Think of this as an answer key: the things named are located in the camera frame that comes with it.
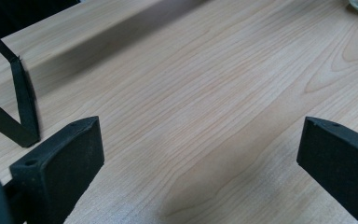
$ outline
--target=black plastic bracket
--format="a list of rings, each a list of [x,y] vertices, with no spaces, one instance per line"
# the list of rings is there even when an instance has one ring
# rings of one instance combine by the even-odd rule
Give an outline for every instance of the black plastic bracket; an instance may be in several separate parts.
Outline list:
[[[32,86],[21,60],[0,39],[0,53],[10,63],[20,122],[0,107],[0,132],[22,147],[30,147],[40,140]]]
[[[297,162],[358,220],[358,133],[306,118]]]
[[[10,165],[0,223],[63,223],[103,166],[98,117],[75,121]]]

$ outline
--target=wooden table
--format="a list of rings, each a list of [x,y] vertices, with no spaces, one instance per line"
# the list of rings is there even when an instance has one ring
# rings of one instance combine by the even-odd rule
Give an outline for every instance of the wooden table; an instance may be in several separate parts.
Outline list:
[[[42,141],[99,116],[105,165],[67,223],[356,223],[296,163],[305,116],[358,132],[346,1],[88,1],[4,41]],[[17,118],[0,56],[0,106]],[[31,148],[0,134],[0,180]]]

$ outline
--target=screw hole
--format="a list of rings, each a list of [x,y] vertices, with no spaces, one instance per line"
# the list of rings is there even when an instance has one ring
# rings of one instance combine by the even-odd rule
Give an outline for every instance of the screw hole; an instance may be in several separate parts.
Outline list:
[[[30,160],[30,161],[26,161],[25,165],[26,166],[33,166],[37,164],[37,160]]]

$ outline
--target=black metal frame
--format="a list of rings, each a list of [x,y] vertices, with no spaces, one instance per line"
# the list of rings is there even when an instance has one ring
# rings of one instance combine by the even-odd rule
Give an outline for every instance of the black metal frame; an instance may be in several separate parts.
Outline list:
[[[0,53],[10,63],[21,121],[18,123],[0,107],[0,132],[20,146],[30,147],[40,140],[33,89],[20,58],[1,39]]]

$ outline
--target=light wood surface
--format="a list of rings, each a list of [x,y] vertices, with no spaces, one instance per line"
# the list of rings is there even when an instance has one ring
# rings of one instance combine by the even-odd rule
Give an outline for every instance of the light wood surface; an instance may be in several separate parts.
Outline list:
[[[296,163],[305,116],[358,132],[341,0],[94,0],[4,38],[42,141],[99,116],[105,165],[67,223],[356,223]],[[0,56],[0,106],[17,118]],[[0,180],[31,148],[0,134]]]

